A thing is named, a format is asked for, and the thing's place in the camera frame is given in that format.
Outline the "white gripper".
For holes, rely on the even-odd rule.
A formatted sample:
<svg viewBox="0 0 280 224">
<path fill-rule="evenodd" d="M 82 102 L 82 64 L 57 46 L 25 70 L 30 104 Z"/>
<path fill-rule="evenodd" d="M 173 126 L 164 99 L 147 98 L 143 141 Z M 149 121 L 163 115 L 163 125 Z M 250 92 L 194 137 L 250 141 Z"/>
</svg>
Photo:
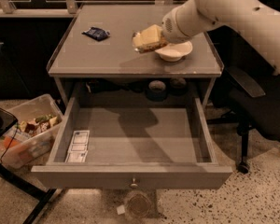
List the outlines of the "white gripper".
<svg viewBox="0 0 280 224">
<path fill-rule="evenodd" d="M 133 36 L 133 46 L 136 49 L 159 48 L 163 45 L 161 31 L 170 43 L 183 43 L 194 36 L 213 31 L 221 24 L 206 18 L 196 6 L 194 0 L 188 0 L 181 6 L 173 8 L 162 19 L 161 27 L 151 25 Z"/>
</svg>

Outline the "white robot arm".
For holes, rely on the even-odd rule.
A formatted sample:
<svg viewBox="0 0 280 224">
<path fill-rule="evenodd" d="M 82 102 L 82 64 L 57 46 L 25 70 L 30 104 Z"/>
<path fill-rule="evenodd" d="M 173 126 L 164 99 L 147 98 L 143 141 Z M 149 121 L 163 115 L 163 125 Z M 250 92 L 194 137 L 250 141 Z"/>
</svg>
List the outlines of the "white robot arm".
<svg viewBox="0 0 280 224">
<path fill-rule="evenodd" d="M 195 35 L 228 26 L 280 75 L 280 12 L 259 0 L 188 0 L 161 21 L 133 35 L 140 53 L 183 43 Z"/>
</svg>

